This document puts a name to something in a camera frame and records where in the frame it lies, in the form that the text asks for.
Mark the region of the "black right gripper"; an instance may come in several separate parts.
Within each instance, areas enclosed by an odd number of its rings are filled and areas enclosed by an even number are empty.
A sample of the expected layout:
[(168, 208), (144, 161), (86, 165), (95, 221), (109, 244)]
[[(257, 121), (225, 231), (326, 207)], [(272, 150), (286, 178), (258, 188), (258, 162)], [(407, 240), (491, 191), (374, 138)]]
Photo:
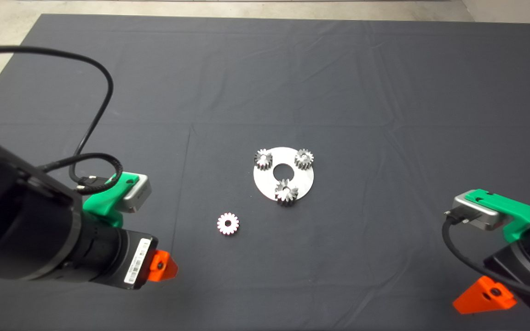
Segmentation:
[[(518, 241), (484, 259), (484, 266), (503, 277), (530, 286), (530, 257)], [(509, 310), (517, 303), (504, 284), (481, 276), (453, 301), (453, 306), (459, 314), (479, 314)]]

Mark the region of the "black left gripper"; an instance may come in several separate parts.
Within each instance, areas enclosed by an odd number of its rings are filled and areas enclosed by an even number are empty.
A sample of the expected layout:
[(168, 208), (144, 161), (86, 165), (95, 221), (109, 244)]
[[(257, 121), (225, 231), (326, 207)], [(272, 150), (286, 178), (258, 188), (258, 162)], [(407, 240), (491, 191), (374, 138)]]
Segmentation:
[(120, 249), (109, 269), (109, 285), (137, 291), (149, 281), (173, 279), (178, 265), (170, 253), (156, 250), (158, 239), (153, 235), (132, 230), (119, 230)]

